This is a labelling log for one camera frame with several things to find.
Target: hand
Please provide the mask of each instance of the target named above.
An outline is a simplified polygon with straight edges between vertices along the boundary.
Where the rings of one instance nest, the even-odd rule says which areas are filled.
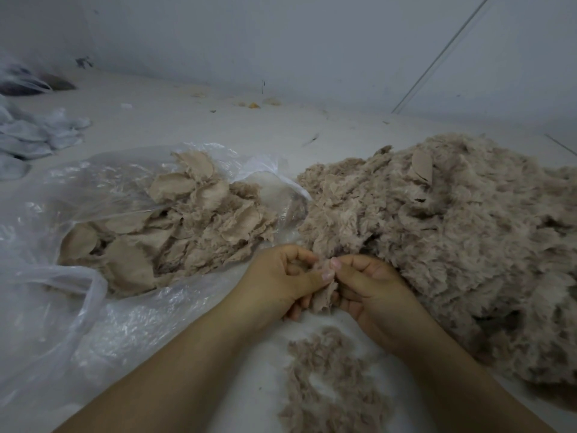
[[[305,272],[296,264],[311,266],[318,257],[296,245],[271,247],[258,253],[236,287],[224,299],[231,311],[260,330],[287,315],[298,320],[311,295],[328,285],[333,270]]]
[[[388,263],[365,255],[331,259],[341,283],[338,306],[378,345],[403,357],[442,329]]]

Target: fingernail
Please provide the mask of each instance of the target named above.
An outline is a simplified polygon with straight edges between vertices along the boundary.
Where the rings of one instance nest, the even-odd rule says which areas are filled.
[[[322,273],[322,280],[323,281],[328,281],[330,279],[333,279],[335,277],[335,271],[334,270],[325,270]]]
[[[340,270],[342,264],[337,257],[331,258],[331,267],[335,270]]]

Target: right hand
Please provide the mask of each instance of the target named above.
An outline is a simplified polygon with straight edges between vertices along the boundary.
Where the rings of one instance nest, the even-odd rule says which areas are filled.
[[[388,263],[366,255],[331,259],[340,282],[338,306],[374,342],[403,357],[443,332]]]

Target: white floor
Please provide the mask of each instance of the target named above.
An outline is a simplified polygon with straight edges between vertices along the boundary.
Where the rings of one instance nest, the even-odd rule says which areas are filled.
[[[34,180],[45,169],[68,161],[106,151],[183,141],[216,142],[241,153],[279,153],[289,161],[292,175],[315,162],[367,157],[387,144],[403,149],[444,131],[485,133],[504,147],[537,156],[545,166],[577,165],[577,156],[563,147],[518,128],[484,127],[478,123],[458,125],[289,103],[271,106],[262,103],[267,97],[260,92],[228,97],[203,86],[106,72],[77,70],[71,72],[70,77],[78,85],[77,91],[21,97],[15,102],[36,113],[64,107],[71,116],[90,117],[93,126],[85,131],[85,143],[34,161],[32,171],[23,180],[0,183],[0,197],[10,194],[23,181]],[[241,101],[247,104],[255,101],[261,108],[240,107]],[[131,104],[132,108],[121,104]],[[247,354],[210,431],[280,431],[275,414],[282,404],[278,389],[282,385],[285,363],[283,345],[286,339],[298,338],[325,324],[334,324],[355,334],[360,340],[360,349],[375,349],[342,313],[307,315],[301,323],[287,323]],[[398,401],[390,431],[434,431],[418,389],[402,364],[388,357],[375,370],[375,377],[383,390]],[[530,400],[510,383],[506,386],[559,432],[574,431],[576,415]]]

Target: white wall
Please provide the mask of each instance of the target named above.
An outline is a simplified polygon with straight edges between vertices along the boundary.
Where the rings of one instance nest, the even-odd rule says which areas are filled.
[[[577,0],[487,6],[401,113],[515,122],[577,149]]]
[[[97,63],[391,111],[482,0],[81,0]]]
[[[0,48],[57,65],[92,52],[78,0],[0,0]]]

